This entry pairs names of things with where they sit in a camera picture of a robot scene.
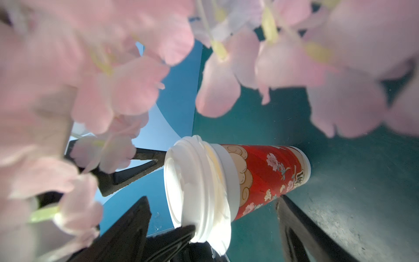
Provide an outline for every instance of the green stem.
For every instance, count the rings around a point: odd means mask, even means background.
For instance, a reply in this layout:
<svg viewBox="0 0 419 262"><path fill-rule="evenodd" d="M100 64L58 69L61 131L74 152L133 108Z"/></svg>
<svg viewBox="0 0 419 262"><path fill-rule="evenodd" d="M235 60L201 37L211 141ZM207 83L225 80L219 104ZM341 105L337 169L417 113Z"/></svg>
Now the green stem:
<svg viewBox="0 0 419 262"><path fill-rule="evenodd" d="M29 218L29 223L39 223L42 221L51 220L58 212L58 205L49 208L38 209L32 212L31 217Z"/></svg>

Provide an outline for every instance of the scratched surface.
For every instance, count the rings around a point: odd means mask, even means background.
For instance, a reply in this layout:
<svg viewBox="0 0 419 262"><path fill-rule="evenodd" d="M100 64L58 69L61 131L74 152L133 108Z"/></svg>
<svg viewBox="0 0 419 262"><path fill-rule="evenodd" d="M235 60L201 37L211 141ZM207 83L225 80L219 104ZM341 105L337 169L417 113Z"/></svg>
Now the scratched surface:
<svg viewBox="0 0 419 262"><path fill-rule="evenodd" d="M203 62L209 54L204 49ZM398 84L387 83L392 96ZM243 88L225 116L195 114L193 134L210 143L297 146L312 175L288 196L309 217L359 261L419 261L419 140L385 127L328 139L310 123L304 89L271 91L271 98L261 106L258 92ZM272 204L235 221L232 231L231 261L283 261Z"/></svg>

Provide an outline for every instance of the flower petal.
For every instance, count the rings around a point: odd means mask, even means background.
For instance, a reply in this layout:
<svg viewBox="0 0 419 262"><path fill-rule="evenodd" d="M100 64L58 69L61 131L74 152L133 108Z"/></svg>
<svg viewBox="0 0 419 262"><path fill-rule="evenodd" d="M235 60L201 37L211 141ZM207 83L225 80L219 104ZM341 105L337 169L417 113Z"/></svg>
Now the flower petal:
<svg viewBox="0 0 419 262"><path fill-rule="evenodd" d="M311 14L309 0L275 0L272 4L288 25L297 24Z"/></svg>
<svg viewBox="0 0 419 262"><path fill-rule="evenodd" d="M64 232L78 235L99 224L103 215L100 203L94 200L98 181L92 174L81 174L74 180L74 190L60 199L55 224Z"/></svg>
<svg viewBox="0 0 419 262"><path fill-rule="evenodd" d="M326 32L345 64L379 77L418 52L417 10L416 0L341 1Z"/></svg>
<svg viewBox="0 0 419 262"><path fill-rule="evenodd" d="M419 75L416 73L404 88L390 108L385 122L398 133L419 135Z"/></svg>
<svg viewBox="0 0 419 262"><path fill-rule="evenodd" d="M74 81L85 61L75 34L59 26L39 27L10 59L0 78L0 107L6 110L26 108L62 90L63 84Z"/></svg>
<svg viewBox="0 0 419 262"><path fill-rule="evenodd" d="M85 168L102 151L101 139L94 136L85 136L74 143L70 157L74 159L77 166Z"/></svg>
<svg viewBox="0 0 419 262"><path fill-rule="evenodd" d="M89 247L98 236L99 231L96 228L90 228L57 249L37 257L35 262L52 262L70 256L83 248Z"/></svg>
<svg viewBox="0 0 419 262"><path fill-rule="evenodd" d="M13 57L22 43L11 26L0 22L0 72Z"/></svg>
<svg viewBox="0 0 419 262"><path fill-rule="evenodd" d="M36 117L29 111L0 114L0 166L12 165L37 148L31 130Z"/></svg>
<svg viewBox="0 0 419 262"><path fill-rule="evenodd" d="M245 25L252 29L261 25L263 8L259 0L202 1L202 4L212 37L216 41L224 42ZM209 37L202 19L193 20L191 26L197 40L209 47Z"/></svg>
<svg viewBox="0 0 419 262"><path fill-rule="evenodd" d="M136 152L129 136L116 136L104 148L99 168L108 174L114 173L121 166L125 166Z"/></svg>
<svg viewBox="0 0 419 262"><path fill-rule="evenodd" d="M140 129L148 123L148 112L139 116L120 115L115 117L109 132L115 135L128 135L132 139L140 134Z"/></svg>
<svg viewBox="0 0 419 262"><path fill-rule="evenodd" d="M0 233L0 261L32 262L35 249L34 234L26 225Z"/></svg>
<svg viewBox="0 0 419 262"><path fill-rule="evenodd" d="M263 42L256 61L258 81L271 88L318 86L331 66L315 62L304 49L280 34L275 44Z"/></svg>
<svg viewBox="0 0 419 262"><path fill-rule="evenodd" d="M1 200L0 202L0 234L25 225L31 214L31 207L26 200Z"/></svg>
<svg viewBox="0 0 419 262"><path fill-rule="evenodd" d="M257 89L255 63L259 53L259 40L255 32L243 27L228 41L231 69L245 87Z"/></svg>
<svg viewBox="0 0 419 262"><path fill-rule="evenodd" d="M241 88L228 62L220 62L212 53L205 63L199 89L197 111L206 117L219 117L227 113L240 97Z"/></svg>
<svg viewBox="0 0 419 262"><path fill-rule="evenodd" d="M380 79L382 80L395 80L404 77L407 73L411 72L414 68L412 60L402 62L392 68L390 71L383 74Z"/></svg>
<svg viewBox="0 0 419 262"><path fill-rule="evenodd" d="M40 256L64 246L68 241L74 238L73 235L61 231L61 229L59 229L51 220L31 223L30 227L36 237L37 261L40 260Z"/></svg>
<svg viewBox="0 0 419 262"><path fill-rule="evenodd" d="M140 115L157 101L157 83L166 77L170 68L153 58L142 56L115 72L111 90L112 105L118 113Z"/></svg>
<svg viewBox="0 0 419 262"><path fill-rule="evenodd" d="M69 192L77 177L77 167L65 161L52 157L26 160L16 171L10 197L25 199L48 191Z"/></svg>
<svg viewBox="0 0 419 262"><path fill-rule="evenodd" d="M364 135L380 125L387 111L383 87L355 71L327 73L323 86L307 88L311 121L326 136Z"/></svg>
<svg viewBox="0 0 419 262"><path fill-rule="evenodd" d="M292 26L296 30L312 29L325 23L329 17L330 11L321 6L317 12L312 13L307 19L300 21Z"/></svg>
<svg viewBox="0 0 419 262"><path fill-rule="evenodd" d="M171 15L152 27L137 32L141 43L157 53L166 64L183 61L194 47L195 39L188 19Z"/></svg>
<svg viewBox="0 0 419 262"><path fill-rule="evenodd" d="M85 79L79 87L71 112L74 121L83 123L94 134L106 132L113 118L112 108L99 81L109 80L106 76Z"/></svg>
<svg viewBox="0 0 419 262"><path fill-rule="evenodd" d="M134 4L137 8L137 12L140 16L145 15L161 19L169 15L176 14L181 17L192 16L195 10L195 4L193 0L142 0L142 1L131 1L131 5Z"/></svg>
<svg viewBox="0 0 419 262"><path fill-rule="evenodd" d="M41 12L48 12L77 28L99 25L111 17L111 0L22 0Z"/></svg>

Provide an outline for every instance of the pink flower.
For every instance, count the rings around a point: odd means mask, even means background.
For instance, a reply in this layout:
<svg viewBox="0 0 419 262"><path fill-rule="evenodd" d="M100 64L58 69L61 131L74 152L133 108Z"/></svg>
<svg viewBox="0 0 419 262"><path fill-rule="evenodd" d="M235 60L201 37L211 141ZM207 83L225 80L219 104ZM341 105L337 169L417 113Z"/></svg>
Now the pink flower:
<svg viewBox="0 0 419 262"><path fill-rule="evenodd" d="M246 206L246 209L243 211L243 215L247 215L250 212L252 212L255 209L255 203L250 203L249 205Z"/></svg>
<svg viewBox="0 0 419 262"><path fill-rule="evenodd" d="M169 67L143 56L115 68L111 77L105 74L86 77L72 110L72 117L95 134L106 132L114 113L140 115L157 101L160 81Z"/></svg>
<svg viewBox="0 0 419 262"><path fill-rule="evenodd" d="M419 74L410 80L397 96L388 115L386 124L394 131L408 135L419 135Z"/></svg>
<svg viewBox="0 0 419 262"><path fill-rule="evenodd" d="M309 0L275 0L273 7L289 25L295 25L311 15Z"/></svg>
<svg viewBox="0 0 419 262"><path fill-rule="evenodd" d="M240 96L240 84L256 88L254 63L259 49L256 34L243 27L226 43L226 58L214 52L205 63L197 111L207 117L219 117L228 112Z"/></svg>
<svg viewBox="0 0 419 262"><path fill-rule="evenodd" d="M91 174L81 174L73 181L74 190L60 199L55 224L64 232L80 235L96 227L102 220L103 207L94 200L98 181Z"/></svg>
<svg viewBox="0 0 419 262"><path fill-rule="evenodd" d="M381 85L367 74L347 69L330 47L324 28L300 39L291 29L261 45L256 75L261 86L306 86L311 121L328 137L356 137L376 128L387 105ZM268 89L260 89L269 101Z"/></svg>
<svg viewBox="0 0 419 262"><path fill-rule="evenodd" d="M189 25L193 0L120 1L118 24L157 54L166 64L180 63L192 50L194 36Z"/></svg>
<svg viewBox="0 0 419 262"><path fill-rule="evenodd" d="M287 192L291 191L294 188L294 181L288 182Z"/></svg>
<svg viewBox="0 0 419 262"><path fill-rule="evenodd" d="M208 48L211 47L211 38L224 42L232 34L238 33L242 27L254 29L261 24L260 0L200 0L200 2L204 13L197 12L196 16L199 19L194 19L191 27L195 38ZM209 32L204 26L203 19L208 22Z"/></svg>
<svg viewBox="0 0 419 262"><path fill-rule="evenodd" d="M89 172L99 168L108 174L114 173L118 168L129 166L135 155L135 146L129 136L86 136L79 139L73 147L70 156L77 166Z"/></svg>
<svg viewBox="0 0 419 262"><path fill-rule="evenodd" d="M268 162L268 166L271 166L273 171L278 170L279 164L276 156L272 153L269 153L266 157L266 162Z"/></svg>
<svg viewBox="0 0 419 262"><path fill-rule="evenodd" d="M9 197L26 199L44 192L70 192L78 169L53 157L26 159L15 165Z"/></svg>
<svg viewBox="0 0 419 262"><path fill-rule="evenodd" d="M378 78L418 52L418 8L415 0L340 1L325 34L344 64Z"/></svg>
<svg viewBox="0 0 419 262"><path fill-rule="evenodd" d="M97 165L108 174L126 168L136 152L131 139L139 135L147 122L148 112L139 116L115 117L106 134L79 139L70 156L79 167L85 168L84 172L95 169Z"/></svg>

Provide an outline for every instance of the light blue panel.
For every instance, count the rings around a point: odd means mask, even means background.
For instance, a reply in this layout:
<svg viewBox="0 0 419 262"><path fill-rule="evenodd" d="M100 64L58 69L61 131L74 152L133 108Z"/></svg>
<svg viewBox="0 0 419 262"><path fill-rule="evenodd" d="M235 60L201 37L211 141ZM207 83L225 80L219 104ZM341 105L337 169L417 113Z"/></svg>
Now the light blue panel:
<svg viewBox="0 0 419 262"><path fill-rule="evenodd" d="M195 41L188 57L172 67L163 80L166 89L160 92L157 101L163 116L180 137L192 135L201 54L202 44Z"/></svg>
<svg viewBox="0 0 419 262"><path fill-rule="evenodd" d="M144 53L144 46L140 44L139 42L135 43L135 45L137 46L138 51L140 52L140 55L142 55Z"/></svg>
<svg viewBox="0 0 419 262"><path fill-rule="evenodd" d="M152 214L147 235L172 228L164 190L163 170L160 169L124 187L103 205L101 234L145 195L148 197Z"/></svg>

